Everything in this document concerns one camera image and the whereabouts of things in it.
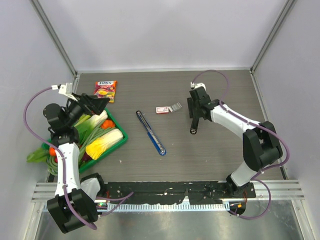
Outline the red white staple box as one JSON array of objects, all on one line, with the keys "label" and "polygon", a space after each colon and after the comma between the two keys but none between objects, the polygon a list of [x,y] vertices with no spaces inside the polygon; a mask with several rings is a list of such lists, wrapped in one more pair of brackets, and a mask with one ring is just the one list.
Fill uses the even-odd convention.
[{"label": "red white staple box", "polygon": [[168,106],[158,106],[155,108],[156,114],[168,114],[170,109]]}]

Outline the blue stapler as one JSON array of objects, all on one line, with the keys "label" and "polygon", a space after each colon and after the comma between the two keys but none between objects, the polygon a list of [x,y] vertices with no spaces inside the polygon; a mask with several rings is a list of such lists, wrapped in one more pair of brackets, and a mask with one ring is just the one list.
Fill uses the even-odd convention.
[{"label": "blue stapler", "polygon": [[154,131],[152,130],[151,126],[149,125],[148,121],[145,119],[143,113],[140,110],[136,111],[136,116],[139,119],[139,121],[142,123],[144,126],[147,135],[149,139],[151,140],[152,144],[154,145],[156,151],[158,152],[159,155],[165,156],[167,151],[163,144],[160,142]]}]

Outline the silver staple strips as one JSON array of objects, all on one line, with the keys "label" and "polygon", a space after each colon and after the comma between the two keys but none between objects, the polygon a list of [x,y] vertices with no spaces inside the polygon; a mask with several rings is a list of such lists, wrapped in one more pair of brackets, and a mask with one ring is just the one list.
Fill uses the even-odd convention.
[{"label": "silver staple strips", "polygon": [[182,108],[182,105],[179,102],[177,102],[177,103],[169,106],[168,108],[169,108],[170,112],[173,113],[173,112],[180,110]]}]

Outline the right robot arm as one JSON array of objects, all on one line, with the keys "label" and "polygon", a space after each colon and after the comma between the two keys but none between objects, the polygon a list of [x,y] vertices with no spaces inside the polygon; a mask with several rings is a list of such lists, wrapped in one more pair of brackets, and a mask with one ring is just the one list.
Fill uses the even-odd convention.
[{"label": "right robot arm", "polygon": [[269,121],[260,123],[244,117],[218,99],[212,100],[202,83],[192,86],[189,93],[187,104],[192,135],[198,131],[199,120],[204,119],[225,127],[242,140],[243,162],[227,176],[225,186],[226,193],[236,198],[259,171],[283,156],[275,127]]}]

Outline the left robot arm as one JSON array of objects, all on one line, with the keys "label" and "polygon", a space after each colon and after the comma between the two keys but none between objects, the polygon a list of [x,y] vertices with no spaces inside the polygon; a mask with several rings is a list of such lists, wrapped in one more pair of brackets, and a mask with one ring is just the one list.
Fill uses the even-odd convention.
[{"label": "left robot arm", "polygon": [[66,106],[51,103],[43,109],[49,124],[51,141],[58,165],[58,180],[54,198],[47,201],[47,209],[62,233],[66,234],[83,226],[96,230],[98,212],[94,200],[102,199],[107,188],[100,182],[89,187],[88,195],[81,186],[79,176],[80,142],[75,123],[84,114],[100,115],[109,98],[98,98],[85,93],[74,94]]}]

